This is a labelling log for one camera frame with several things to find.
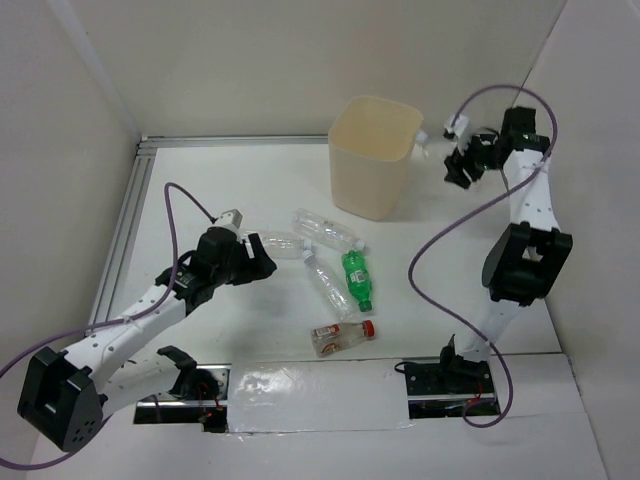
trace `white wall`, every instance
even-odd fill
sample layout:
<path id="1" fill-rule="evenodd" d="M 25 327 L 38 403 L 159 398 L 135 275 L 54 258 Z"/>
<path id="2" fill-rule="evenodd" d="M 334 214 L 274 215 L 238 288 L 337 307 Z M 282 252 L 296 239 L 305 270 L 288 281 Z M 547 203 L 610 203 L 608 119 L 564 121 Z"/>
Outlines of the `white wall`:
<path id="1" fill-rule="evenodd" d="M 472 90 L 524 80 L 564 1 L 71 3 L 142 132 L 171 136 L 326 133 L 359 94 L 439 133 Z M 513 98 L 477 111 L 498 119 Z"/>
<path id="2" fill-rule="evenodd" d="M 135 151 L 44 1 L 0 2 L 0 363 L 86 324 Z M 0 456 L 29 462 L 2 379 Z M 23 478 L 0 468 L 0 478 Z"/>
<path id="3" fill-rule="evenodd" d="M 526 84 L 558 115 L 553 202 L 575 245 L 548 303 L 612 480 L 640 475 L 639 78 L 638 9 L 569 0 Z"/>

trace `green bottle cap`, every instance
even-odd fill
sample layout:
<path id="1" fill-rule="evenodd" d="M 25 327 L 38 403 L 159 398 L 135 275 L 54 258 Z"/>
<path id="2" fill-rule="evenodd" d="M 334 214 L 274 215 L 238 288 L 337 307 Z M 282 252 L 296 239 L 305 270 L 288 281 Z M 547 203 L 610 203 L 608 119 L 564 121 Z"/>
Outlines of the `green bottle cap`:
<path id="1" fill-rule="evenodd" d="M 369 300 L 367 300 L 366 302 L 360 302 L 360 305 L 358 306 L 360 307 L 361 312 L 370 312 L 373 309 L 373 306 L 371 305 L 371 302 Z"/>

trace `plastic bottle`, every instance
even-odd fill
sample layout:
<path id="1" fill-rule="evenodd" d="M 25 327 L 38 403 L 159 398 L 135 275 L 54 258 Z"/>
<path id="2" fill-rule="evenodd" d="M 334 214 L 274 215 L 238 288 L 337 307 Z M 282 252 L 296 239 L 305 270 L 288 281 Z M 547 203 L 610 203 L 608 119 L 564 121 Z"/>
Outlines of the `plastic bottle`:
<path id="1" fill-rule="evenodd" d="M 307 275 L 339 322 L 359 315 L 358 306 L 331 267 L 306 250 L 302 254 Z"/>
<path id="2" fill-rule="evenodd" d="M 376 331 L 371 320 L 356 323 L 335 323 L 311 330 L 311 343 L 319 357 L 338 350 L 355 347 L 373 338 Z"/>
<path id="3" fill-rule="evenodd" d="M 313 242 L 308 238 L 300 238 L 291 232 L 275 232 L 267 230 L 243 230 L 242 238 L 249 241 L 247 237 L 257 233 L 264 250 L 271 258 L 294 259 L 301 258 L 302 252 L 311 250 Z"/>
<path id="4" fill-rule="evenodd" d="M 365 246 L 364 240 L 350 228 L 304 208 L 299 208 L 293 215 L 293 231 L 342 253 L 363 250 Z"/>
<path id="5" fill-rule="evenodd" d="M 342 266 L 347 274 L 347 287 L 349 292 L 358 301 L 361 312 L 370 312 L 371 305 L 371 279 L 367 271 L 367 264 L 362 252 L 351 250 L 342 256 Z"/>

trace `green plastic bottle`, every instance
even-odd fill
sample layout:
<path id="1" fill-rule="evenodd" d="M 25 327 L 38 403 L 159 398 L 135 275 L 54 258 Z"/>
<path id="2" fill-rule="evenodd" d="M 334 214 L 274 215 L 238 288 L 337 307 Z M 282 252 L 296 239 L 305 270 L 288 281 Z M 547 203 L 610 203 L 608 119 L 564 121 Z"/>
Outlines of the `green plastic bottle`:
<path id="1" fill-rule="evenodd" d="M 367 271 L 364 254 L 356 250 L 342 255 L 342 266 L 347 274 L 347 286 L 349 292 L 358 301 L 361 312 L 370 312 L 371 306 L 371 279 Z"/>

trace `beige bin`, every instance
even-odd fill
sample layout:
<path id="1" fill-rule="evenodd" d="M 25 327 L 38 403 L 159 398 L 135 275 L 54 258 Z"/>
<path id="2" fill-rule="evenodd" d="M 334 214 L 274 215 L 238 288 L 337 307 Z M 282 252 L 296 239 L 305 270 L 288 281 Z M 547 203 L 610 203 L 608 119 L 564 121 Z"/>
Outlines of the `beige bin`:
<path id="1" fill-rule="evenodd" d="M 389 215 L 406 182 L 422 120 L 409 105 L 353 98 L 329 131 L 333 203 L 371 220 Z"/>

